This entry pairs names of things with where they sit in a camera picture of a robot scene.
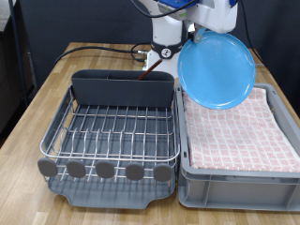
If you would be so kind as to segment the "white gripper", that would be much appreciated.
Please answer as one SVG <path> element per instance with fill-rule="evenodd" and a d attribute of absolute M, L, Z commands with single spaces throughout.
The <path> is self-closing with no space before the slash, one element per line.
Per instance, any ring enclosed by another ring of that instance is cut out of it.
<path fill-rule="evenodd" d="M 197 0 L 187 9 L 187 39 L 200 43 L 206 28 L 217 33 L 231 32 L 236 26 L 238 0 Z M 195 29 L 195 24 L 203 27 Z"/>

